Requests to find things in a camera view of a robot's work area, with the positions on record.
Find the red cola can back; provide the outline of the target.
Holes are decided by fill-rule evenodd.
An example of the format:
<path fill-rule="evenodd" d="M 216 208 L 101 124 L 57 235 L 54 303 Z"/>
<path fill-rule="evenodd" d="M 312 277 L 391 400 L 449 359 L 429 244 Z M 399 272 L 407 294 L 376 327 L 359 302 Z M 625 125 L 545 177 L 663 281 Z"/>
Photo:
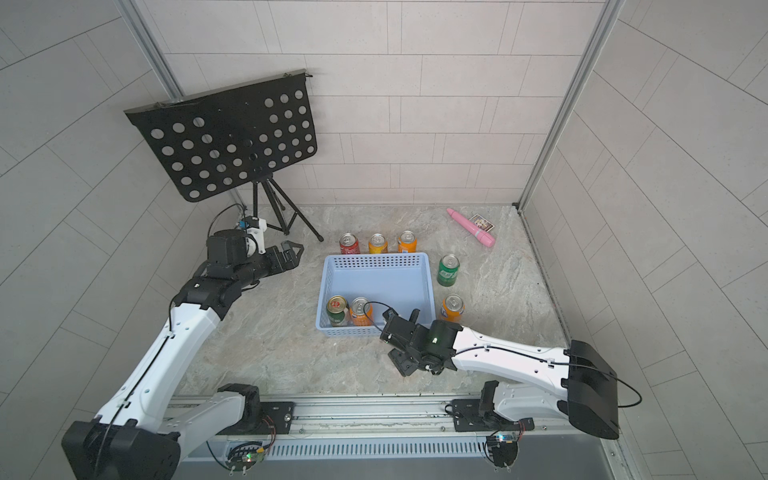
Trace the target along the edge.
<path fill-rule="evenodd" d="M 342 235 L 339 240 L 339 247 L 342 255 L 358 255 L 361 253 L 358 238 L 350 232 Z"/>

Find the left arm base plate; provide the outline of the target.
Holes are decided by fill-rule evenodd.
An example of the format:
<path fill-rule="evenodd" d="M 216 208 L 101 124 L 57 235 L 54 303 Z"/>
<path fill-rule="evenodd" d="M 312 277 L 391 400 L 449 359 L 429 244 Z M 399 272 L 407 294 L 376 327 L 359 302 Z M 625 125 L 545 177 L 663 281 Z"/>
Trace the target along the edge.
<path fill-rule="evenodd" d="M 288 401 L 261 402 L 258 408 L 247 405 L 243 417 L 218 435 L 286 435 L 291 429 L 295 406 Z"/>

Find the orange soda can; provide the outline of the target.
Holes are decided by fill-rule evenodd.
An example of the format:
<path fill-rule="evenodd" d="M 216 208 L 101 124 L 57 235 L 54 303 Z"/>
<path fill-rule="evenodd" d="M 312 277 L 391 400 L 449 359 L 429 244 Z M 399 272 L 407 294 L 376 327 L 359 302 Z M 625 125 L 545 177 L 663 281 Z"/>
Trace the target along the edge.
<path fill-rule="evenodd" d="M 373 234 L 368 240 L 370 254 L 385 254 L 388 252 L 388 241 L 381 233 Z"/>
<path fill-rule="evenodd" d="M 416 235 L 405 230 L 397 237 L 397 249 L 399 253 L 414 253 L 417 251 L 418 239 Z"/>

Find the green Sprite can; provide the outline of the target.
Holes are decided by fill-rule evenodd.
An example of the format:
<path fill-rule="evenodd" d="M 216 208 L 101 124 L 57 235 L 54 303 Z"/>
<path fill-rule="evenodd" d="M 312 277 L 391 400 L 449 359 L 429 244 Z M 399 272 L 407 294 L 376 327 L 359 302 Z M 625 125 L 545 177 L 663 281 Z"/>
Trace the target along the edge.
<path fill-rule="evenodd" d="M 446 254 L 440 259 L 437 281 L 444 287 L 453 286 L 458 277 L 460 261 L 455 254 Z"/>

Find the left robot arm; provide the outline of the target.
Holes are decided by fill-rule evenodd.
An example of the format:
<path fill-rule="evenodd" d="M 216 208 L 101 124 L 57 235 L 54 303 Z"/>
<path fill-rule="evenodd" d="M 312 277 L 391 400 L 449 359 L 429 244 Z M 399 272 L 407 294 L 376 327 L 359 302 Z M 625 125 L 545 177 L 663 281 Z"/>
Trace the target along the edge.
<path fill-rule="evenodd" d="M 207 259 L 169 303 L 168 320 L 134 371 L 88 421 L 75 421 L 61 446 L 78 479 L 169 479 L 217 433 L 264 423 L 259 390 L 228 384 L 176 420 L 164 415 L 191 361 L 243 292 L 296 268 L 304 247 L 285 241 L 260 252 L 226 230 L 207 240 Z"/>

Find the green and red can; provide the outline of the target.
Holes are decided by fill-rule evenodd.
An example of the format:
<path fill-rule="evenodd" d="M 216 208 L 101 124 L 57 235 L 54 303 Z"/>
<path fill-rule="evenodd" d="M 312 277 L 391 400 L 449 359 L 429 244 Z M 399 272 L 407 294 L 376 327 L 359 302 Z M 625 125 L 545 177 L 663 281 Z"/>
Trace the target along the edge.
<path fill-rule="evenodd" d="M 347 321 L 348 303 L 341 295 L 335 295 L 329 298 L 326 303 L 325 311 L 332 327 L 341 327 Z"/>

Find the orange Fanta can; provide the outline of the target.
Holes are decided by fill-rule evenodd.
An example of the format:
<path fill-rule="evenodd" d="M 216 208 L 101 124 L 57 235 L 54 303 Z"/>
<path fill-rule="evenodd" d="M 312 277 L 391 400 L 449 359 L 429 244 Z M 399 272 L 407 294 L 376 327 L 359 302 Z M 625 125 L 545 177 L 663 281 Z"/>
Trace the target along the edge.
<path fill-rule="evenodd" d="M 461 320 L 464 309 L 464 301 L 459 295 L 447 295 L 441 303 L 440 319 L 458 323 Z"/>

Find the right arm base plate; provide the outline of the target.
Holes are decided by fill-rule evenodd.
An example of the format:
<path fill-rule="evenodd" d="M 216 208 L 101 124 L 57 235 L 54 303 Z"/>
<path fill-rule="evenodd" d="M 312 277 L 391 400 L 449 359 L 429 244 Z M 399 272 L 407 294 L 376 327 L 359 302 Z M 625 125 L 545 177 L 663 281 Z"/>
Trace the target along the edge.
<path fill-rule="evenodd" d="M 532 418 L 508 420 L 493 411 L 483 412 L 479 399 L 454 399 L 444 408 L 456 432 L 528 432 L 535 429 Z"/>

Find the orange can front row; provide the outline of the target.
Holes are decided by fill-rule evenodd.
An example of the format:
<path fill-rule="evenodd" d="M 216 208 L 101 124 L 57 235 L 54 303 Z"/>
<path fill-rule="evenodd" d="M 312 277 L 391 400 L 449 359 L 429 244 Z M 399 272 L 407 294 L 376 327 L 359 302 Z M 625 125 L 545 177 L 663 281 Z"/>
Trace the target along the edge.
<path fill-rule="evenodd" d="M 365 297 L 357 297 L 349 304 L 349 314 L 354 326 L 373 326 L 373 304 Z"/>

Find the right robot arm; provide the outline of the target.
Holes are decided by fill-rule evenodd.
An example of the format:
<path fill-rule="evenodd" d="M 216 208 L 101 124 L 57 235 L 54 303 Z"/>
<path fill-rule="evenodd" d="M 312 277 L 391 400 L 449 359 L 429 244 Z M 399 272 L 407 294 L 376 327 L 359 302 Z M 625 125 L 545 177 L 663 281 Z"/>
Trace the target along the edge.
<path fill-rule="evenodd" d="M 509 422 L 563 417 L 591 436 L 619 438 L 618 386 L 623 381 L 595 350 L 573 340 L 567 348 L 504 341 L 458 323 L 436 320 L 430 327 L 397 315 L 386 320 L 380 339 L 402 376 L 417 370 L 491 374 L 501 380 L 483 387 L 479 415 Z"/>

